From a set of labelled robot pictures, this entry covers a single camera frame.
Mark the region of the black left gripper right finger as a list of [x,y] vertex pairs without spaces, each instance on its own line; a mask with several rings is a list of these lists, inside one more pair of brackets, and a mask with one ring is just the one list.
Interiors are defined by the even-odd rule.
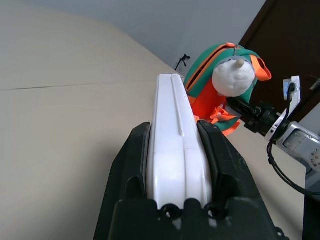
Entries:
[[204,120],[197,122],[197,128],[209,163],[212,201],[226,203],[232,198],[260,199],[245,159],[221,130]]

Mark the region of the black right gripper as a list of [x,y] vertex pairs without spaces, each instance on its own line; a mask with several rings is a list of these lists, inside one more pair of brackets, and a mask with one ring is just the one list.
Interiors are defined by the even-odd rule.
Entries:
[[227,106],[242,117],[247,118],[246,128],[265,137],[279,118],[275,108],[265,102],[251,105],[240,97],[227,97]]

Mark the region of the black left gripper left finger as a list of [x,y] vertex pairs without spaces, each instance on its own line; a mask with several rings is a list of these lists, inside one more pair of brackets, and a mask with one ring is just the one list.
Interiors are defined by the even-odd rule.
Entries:
[[136,126],[114,159],[93,237],[95,240],[108,239],[117,202],[147,197],[146,164],[150,133],[150,122]]

